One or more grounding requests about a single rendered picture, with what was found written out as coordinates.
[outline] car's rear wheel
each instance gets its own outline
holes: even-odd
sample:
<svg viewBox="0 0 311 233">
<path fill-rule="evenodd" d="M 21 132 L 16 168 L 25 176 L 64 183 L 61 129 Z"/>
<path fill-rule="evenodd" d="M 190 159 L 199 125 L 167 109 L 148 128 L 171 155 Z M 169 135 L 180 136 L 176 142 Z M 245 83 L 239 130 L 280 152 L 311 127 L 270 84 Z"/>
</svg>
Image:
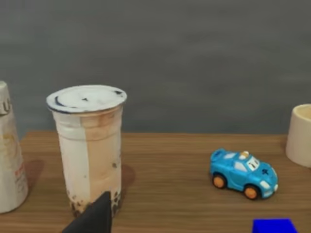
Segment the car's rear wheel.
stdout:
<svg viewBox="0 0 311 233">
<path fill-rule="evenodd" d="M 216 188 L 226 188 L 227 187 L 227 179 L 219 173 L 215 173 L 213 175 L 213 185 Z"/>
<path fill-rule="evenodd" d="M 247 185 L 244 188 L 244 195 L 250 200 L 256 200 L 260 197 L 260 190 L 254 185 Z"/>
</svg>

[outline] car headlight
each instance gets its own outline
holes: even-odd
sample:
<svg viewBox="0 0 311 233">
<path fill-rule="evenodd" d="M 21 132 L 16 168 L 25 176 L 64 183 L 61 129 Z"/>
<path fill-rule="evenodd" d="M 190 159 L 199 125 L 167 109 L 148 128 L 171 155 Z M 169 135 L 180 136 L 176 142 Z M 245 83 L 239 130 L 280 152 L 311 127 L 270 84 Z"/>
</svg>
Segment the car headlight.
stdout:
<svg viewBox="0 0 311 233">
<path fill-rule="evenodd" d="M 274 172 L 275 176 L 277 177 L 277 173 L 276 173 L 276 171 L 274 170 L 274 168 L 272 168 L 272 171 Z"/>
<path fill-rule="evenodd" d="M 269 189 L 269 188 L 270 188 L 270 185 L 269 185 L 266 181 L 261 181 L 261 182 L 260 182 L 260 185 L 261 185 L 262 187 L 264 187 L 265 189 Z"/>
</svg>

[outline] bottle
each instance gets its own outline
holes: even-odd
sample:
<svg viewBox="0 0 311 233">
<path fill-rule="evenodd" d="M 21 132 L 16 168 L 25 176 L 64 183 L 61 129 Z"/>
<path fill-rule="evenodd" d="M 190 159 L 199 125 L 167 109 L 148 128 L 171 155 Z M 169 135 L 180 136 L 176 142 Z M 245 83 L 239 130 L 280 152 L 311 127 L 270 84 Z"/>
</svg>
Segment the bottle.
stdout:
<svg viewBox="0 0 311 233">
<path fill-rule="evenodd" d="M 0 214 L 18 208 L 28 195 L 8 86 L 0 81 Z"/>
</svg>

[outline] gray backdrop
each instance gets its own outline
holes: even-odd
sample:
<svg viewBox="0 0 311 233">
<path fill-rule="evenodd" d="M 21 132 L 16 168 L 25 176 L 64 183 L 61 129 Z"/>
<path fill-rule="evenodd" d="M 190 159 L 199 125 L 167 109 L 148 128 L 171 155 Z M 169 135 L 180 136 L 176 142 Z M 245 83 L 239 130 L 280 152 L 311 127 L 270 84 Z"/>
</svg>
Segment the gray backdrop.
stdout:
<svg viewBox="0 0 311 233">
<path fill-rule="evenodd" d="M 308 0 L 0 0 L 19 134 L 60 88 L 124 89 L 127 132 L 285 133 L 311 97 Z"/>
</svg>

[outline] car wheel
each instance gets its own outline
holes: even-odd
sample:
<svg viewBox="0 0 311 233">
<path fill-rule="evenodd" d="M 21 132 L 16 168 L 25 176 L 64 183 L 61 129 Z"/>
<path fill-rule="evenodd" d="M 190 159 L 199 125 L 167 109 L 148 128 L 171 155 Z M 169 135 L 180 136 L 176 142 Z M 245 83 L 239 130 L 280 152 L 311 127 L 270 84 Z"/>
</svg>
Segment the car wheel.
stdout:
<svg viewBox="0 0 311 233">
<path fill-rule="evenodd" d="M 213 175 L 213 185 L 216 188 L 226 188 L 227 187 L 227 179 L 219 173 Z"/>
<path fill-rule="evenodd" d="M 247 185 L 244 188 L 244 195 L 250 200 L 256 200 L 260 197 L 260 190 L 254 185 Z"/>
</svg>

